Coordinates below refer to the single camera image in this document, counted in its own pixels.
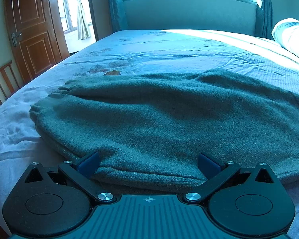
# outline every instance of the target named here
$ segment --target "wooden chair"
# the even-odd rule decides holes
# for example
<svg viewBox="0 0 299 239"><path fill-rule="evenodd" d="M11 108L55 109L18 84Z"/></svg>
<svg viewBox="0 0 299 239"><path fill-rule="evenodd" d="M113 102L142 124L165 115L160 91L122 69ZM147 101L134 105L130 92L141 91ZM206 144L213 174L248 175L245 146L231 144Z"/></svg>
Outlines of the wooden chair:
<svg viewBox="0 0 299 239"><path fill-rule="evenodd" d="M17 82L16 76L15 76L14 72L12 71L11 64L12 64L12 61L10 61L9 63L7 63L7 64L5 64L4 66L1 66L1 67L0 67L0 73L2 74L2 77L3 77L3 79L4 79L5 83L6 83L6 85L8 86L8 88L9 88L9 90L10 90L10 92L11 92L10 96L13 95L16 91L18 91L18 90L20 89L20 86L19 86L19 84L18 84L18 82ZM6 68L8 68L8 67L10 68L10 71L11 71L11 73L12 73L12 76L13 76L13 78L14 78L14 81L16 82L16 84L17 84L17 86L18 86L18 89L17 89L17 90L15 90L15 89L13 88L13 86L12 86L12 84L11 84L11 81L10 81L9 78L8 78L8 75L7 75L7 72L6 72ZM2 84L1 84L1 83L0 83L0 89L1 89L1 91L2 91L2 93L3 93L3 95L6 97L6 99L8 99L10 96L7 96L7 94L5 93L5 91L4 91L3 88L2 88Z"/></svg>

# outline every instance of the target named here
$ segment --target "metal screw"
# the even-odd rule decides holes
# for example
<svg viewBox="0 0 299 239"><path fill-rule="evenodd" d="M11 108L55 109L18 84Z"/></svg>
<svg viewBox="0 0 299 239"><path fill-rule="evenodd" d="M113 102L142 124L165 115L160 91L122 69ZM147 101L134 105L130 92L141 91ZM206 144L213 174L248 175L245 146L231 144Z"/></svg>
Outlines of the metal screw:
<svg viewBox="0 0 299 239"><path fill-rule="evenodd" d="M109 192L103 192L97 196L100 200L109 201L113 199L113 194Z"/></svg>
<svg viewBox="0 0 299 239"><path fill-rule="evenodd" d="M185 198L190 201L196 201L196 200L199 200L201 198L201 196L198 193L191 192L191 193L187 193L185 195Z"/></svg>

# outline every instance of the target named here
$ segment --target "pillow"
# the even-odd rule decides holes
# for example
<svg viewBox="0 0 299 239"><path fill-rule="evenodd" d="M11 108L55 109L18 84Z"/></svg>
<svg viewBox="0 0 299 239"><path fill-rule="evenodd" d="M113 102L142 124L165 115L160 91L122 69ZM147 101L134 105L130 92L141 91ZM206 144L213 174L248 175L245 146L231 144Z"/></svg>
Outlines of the pillow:
<svg viewBox="0 0 299 239"><path fill-rule="evenodd" d="M282 20L275 25L271 34L279 45L299 57L299 20Z"/></svg>

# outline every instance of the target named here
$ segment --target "mattress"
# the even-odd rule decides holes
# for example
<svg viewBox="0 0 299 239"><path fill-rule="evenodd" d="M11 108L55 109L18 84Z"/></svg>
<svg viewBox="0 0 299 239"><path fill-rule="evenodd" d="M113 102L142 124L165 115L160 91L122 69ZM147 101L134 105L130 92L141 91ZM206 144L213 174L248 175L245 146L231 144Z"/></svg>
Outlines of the mattress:
<svg viewBox="0 0 299 239"><path fill-rule="evenodd" d="M35 131L29 109L79 76L204 72L223 68L299 94L299 58L274 41L210 30L125 30L52 67L0 106L0 225L10 234L2 206L27 166L56 166L64 159ZM299 184L288 185L296 205L289 236L299 239Z"/></svg>

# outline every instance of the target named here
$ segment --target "door panel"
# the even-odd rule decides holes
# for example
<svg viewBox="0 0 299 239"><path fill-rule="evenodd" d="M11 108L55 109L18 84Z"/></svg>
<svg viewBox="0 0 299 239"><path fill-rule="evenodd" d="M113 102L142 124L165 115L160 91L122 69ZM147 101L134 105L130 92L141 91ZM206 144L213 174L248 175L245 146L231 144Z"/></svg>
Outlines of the door panel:
<svg viewBox="0 0 299 239"><path fill-rule="evenodd" d="M60 15L53 14L54 24L52 6L55 4L51 5L50 0L5 0L9 35L19 35L16 46L11 45L25 83L69 56L63 29L58 23Z"/></svg>

